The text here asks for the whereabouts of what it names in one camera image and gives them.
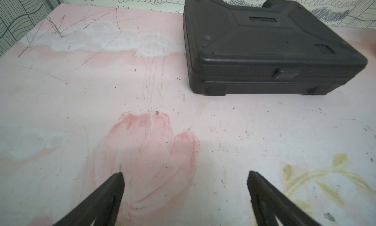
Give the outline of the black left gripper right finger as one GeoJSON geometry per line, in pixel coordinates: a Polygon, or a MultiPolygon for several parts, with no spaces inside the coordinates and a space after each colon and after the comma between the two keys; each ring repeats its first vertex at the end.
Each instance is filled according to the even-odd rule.
{"type": "Polygon", "coordinates": [[[257,225],[320,226],[260,173],[249,172],[247,187],[257,225]]]}

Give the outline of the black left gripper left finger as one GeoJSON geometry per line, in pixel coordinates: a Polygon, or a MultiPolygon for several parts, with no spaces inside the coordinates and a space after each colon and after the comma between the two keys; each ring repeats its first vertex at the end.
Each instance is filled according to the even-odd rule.
{"type": "Polygon", "coordinates": [[[114,226],[124,193],[121,172],[113,174],[55,226],[114,226]]]}

